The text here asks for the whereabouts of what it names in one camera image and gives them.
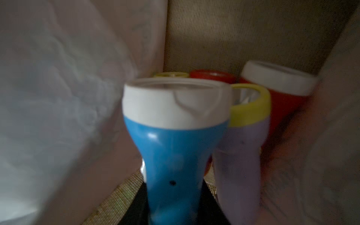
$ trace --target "white plastic bag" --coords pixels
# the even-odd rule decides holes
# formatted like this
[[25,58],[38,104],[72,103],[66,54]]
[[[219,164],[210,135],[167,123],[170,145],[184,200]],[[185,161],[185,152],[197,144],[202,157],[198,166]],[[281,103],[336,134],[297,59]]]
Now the white plastic bag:
[[359,223],[359,36],[360,5],[264,165],[256,224]]
[[[124,82],[162,70],[166,18],[141,10],[166,15],[166,1],[147,2],[2,1],[1,225],[30,224],[82,150],[102,142]],[[102,4],[114,4],[119,26]]]

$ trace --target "red object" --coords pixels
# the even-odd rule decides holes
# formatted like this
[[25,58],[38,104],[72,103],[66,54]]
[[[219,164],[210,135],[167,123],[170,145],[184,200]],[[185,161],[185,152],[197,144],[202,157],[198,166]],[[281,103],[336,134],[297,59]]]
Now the red object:
[[212,163],[212,156],[210,156],[209,159],[207,160],[204,176],[206,176],[209,173],[211,168],[211,163]]
[[228,84],[236,83],[236,77],[234,75],[221,71],[208,70],[208,69],[193,70],[190,72],[190,78],[222,81]]
[[[244,78],[240,78],[239,83],[249,83]],[[268,89],[271,95],[271,114],[270,114],[270,127],[269,127],[269,136],[274,133],[276,127],[279,125],[281,120],[295,112],[299,106],[301,106],[308,96],[295,96],[290,94],[285,94],[281,92]]]
[[318,78],[295,69],[261,61],[248,61],[240,83],[266,87],[271,95],[269,136],[284,117],[298,109],[313,92]]

